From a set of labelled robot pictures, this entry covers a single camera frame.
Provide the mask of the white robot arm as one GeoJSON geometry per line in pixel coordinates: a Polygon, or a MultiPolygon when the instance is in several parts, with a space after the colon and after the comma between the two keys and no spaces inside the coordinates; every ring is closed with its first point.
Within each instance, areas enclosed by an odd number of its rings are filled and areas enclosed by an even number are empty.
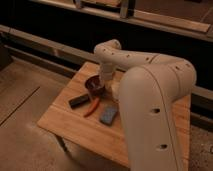
{"type": "Polygon", "coordinates": [[[180,57],[126,51],[118,40],[99,43],[100,79],[125,70],[119,88],[119,111],[131,171],[184,171],[172,104],[196,84],[192,63],[180,57]]]}

